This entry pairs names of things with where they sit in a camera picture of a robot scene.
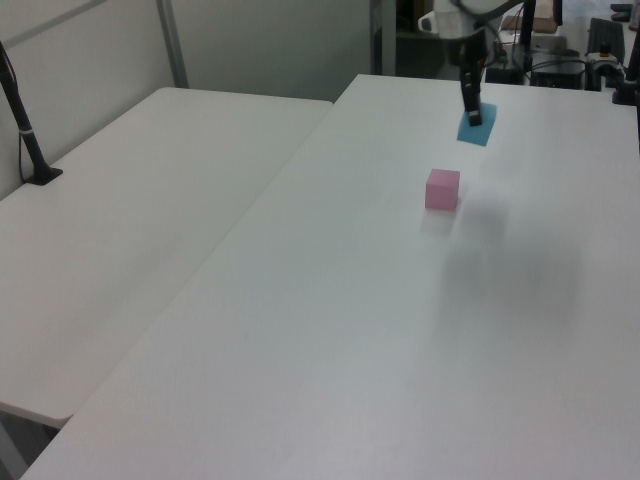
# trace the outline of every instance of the pink block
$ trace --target pink block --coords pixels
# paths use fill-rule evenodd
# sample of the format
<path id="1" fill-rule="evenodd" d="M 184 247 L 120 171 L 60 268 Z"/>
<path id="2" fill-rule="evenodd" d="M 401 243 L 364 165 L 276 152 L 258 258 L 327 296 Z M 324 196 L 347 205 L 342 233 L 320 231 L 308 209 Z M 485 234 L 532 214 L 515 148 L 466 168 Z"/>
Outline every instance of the pink block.
<path id="1" fill-rule="evenodd" d="M 455 210 L 458 205 L 460 172 L 434 168 L 427 180 L 424 206 L 437 210 Z"/>

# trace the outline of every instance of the table surface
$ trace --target table surface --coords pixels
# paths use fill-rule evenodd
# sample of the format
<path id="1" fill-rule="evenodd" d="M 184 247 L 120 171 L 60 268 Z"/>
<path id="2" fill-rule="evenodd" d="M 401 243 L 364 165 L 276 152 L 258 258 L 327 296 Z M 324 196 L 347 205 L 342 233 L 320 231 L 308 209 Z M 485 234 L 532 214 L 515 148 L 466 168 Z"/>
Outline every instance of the table surface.
<path id="1" fill-rule="evenodd" d="M 635 110 L 483 88 L 359 76 L 24 479 L 637 479 Z"/>
<path id="2" fill-rule="evenodd" d="M 159 90 L 0 202 L 0 409 L 64 424 L 330 106 Z"/>

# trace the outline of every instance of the blue sponge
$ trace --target blue sponge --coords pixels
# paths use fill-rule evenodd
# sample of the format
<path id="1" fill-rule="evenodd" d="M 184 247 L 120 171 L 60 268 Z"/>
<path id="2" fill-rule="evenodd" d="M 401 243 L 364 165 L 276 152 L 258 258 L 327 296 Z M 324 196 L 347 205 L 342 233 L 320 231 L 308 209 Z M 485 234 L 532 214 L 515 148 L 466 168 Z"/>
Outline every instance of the blue sponge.
<path id="1" fill-rule="evenodd" d="M 483 103 L 480 105 L 482 125 L 471 127 L 469 125 L 469 114 L 464 112 L 462 120 L 460 120 L 460 128 L 458 128 L 458 140 L 486 147 L 489 136 L 491 135 L 491 130 L 493 130 L 493 124 L 496 123 L 497 113 L 498 107 L 489 103 Z"/>

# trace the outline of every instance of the black cable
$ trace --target black cable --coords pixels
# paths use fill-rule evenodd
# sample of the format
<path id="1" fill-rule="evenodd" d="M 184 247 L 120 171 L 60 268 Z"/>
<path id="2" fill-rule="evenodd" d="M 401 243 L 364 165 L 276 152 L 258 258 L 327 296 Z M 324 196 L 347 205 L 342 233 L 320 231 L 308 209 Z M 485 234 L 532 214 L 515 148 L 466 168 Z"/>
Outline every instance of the black cable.
<path id="1" fill-rule="evenodd" d="M 518 10 L 518 14 L 516 15 L 516 26 L 513 31 L 513 42 L 511 42 L 511 63 L 514 66 L 516 66 L 525 77 L 529 78 L 527 76 L 527 72 L 524 71 L 524 67 L 520 67 L 520 65 L 518 65 L 515 60 L 516 38 L 518 38 L 518 22 L 520 21 L 520 15 L 522 15 L 523 9 L 524 9 L 524 4 L 522 4 L 522 6 L 520 7 L 520 10 Z M 502 70 L 505 70 L 506 68 L 507 68 L 507 64 L 505 63 L 504 66 L 502 67 Z"/>
<path id="2" fill-rule="evenodd" d="M 0 48 L 2 49 L 2 56 L 9 65 L 9 70 L 11 70 L 11 76 L 13 77 L 13 83 L 16 86 L 16 90 L 18 90 L 18 76 L 16 75 L 16 71 L 13 69 L 13 64 L 11 63 L 11 59 L 9 55 L 7 55 L 4 46 L 0 43 Z M 22 174 L 22 135 L 18 132 L 18 172 L 20 173 L 20 181 L 25 184 L 26 181 L 24 179 L 24 175 Z"/>
<path id="3" fill-rule="evenodd" d="M 560 59 L 560 60 L 546 60 L 544 62 L 540 62 L 540 63 L 536 63 L 535 65 L 533 65 L 531 67 L 531 71 L 533 70 L 538 70 L 540 68 L 545 68 L 545 67 L 552 67 L 554 65 L 562 65 L 563 63 L 581 63 L 583 65 L 586 65 L 587 62 L 585 62 L 584 60 L 570 60 L 570 59 Z"/>

